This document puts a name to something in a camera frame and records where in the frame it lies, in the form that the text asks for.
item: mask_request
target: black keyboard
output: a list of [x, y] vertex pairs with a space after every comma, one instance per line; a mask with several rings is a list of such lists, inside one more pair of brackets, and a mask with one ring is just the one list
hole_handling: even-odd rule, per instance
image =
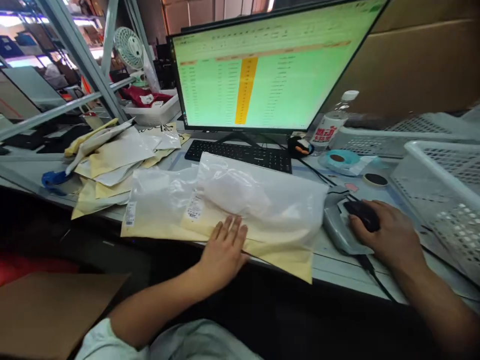
[[288, 174], [292, 173], [292, 160], [289, 154], [282, 149], [193, 140], [185, 154], [185, 159], [200, 161], [200, 157], [204, 151], [264, 168], [278, 170]]

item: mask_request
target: white container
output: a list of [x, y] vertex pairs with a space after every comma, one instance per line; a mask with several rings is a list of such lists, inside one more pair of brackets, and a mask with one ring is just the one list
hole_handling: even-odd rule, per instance
[[135, 107], [133, 104], [128, 104], [123, 110], [135, 117], [135, 122], [141, 126], [155, 127], [164, 125], [180, 116], [181, 109], [176, 89], [162, 90], [161, 93], [172, 95], [173, 97], [160, 107]]
[[323, 115], [311, 137], [310, 144], [315, 148], [326, 148], [328, 146], [333, 136], [349, 119], [347, 111], [358, 94], [359, 92], [356, 90], [348, 90], [343, 93], [341, 101], [334, 106], [333, 110]]
[[412, 141], [405, 149], [392, 182], [480, 284], [480, 145]]
[[378, 155], [402, 159], [404, 145], [426, 140], [450, 143], [480, 142], [480, 120], [477, 124], [449, 114], [425, 113], [404, 120], [384, 130], [361, 130], [342, 127], [330, 142], [331, 149], [350, 150], [358, 155]]

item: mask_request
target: hand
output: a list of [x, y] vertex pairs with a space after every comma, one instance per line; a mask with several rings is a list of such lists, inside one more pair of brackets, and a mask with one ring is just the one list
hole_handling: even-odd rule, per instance
[[213, 229], [200, 261], [193, 267], [205, 290], [204, 297], [224, 288], [250, 258], [242, 253], [248, 228], [240, 226], [241, 222], [240, 216], [228, 216], [225, 223], [220, 221]]
[[380, 230], [369, 232], [354, 215], [350, 215], [350, 226], [358, 239], [373, 249], [375, 257], [393, 273], [415, 274], [428, 269], [411, 220], [397, 208], [382, 201], [363, 201], [376, 212]]

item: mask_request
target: computer monitor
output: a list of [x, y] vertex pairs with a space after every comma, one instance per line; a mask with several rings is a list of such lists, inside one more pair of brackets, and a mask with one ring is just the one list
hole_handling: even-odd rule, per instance
[[185, 128], [307, 131], [387, 2], [324, 2], [170, 36]]

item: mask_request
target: black computer mouse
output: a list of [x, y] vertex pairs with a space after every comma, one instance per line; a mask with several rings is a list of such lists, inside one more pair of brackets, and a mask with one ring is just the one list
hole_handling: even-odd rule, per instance
[[343, 206], [349, 214], [358, 217], [369, 232], [374, 233], [380, 230], [377, 213], [363, 201], [347, 201], [343, 203]]

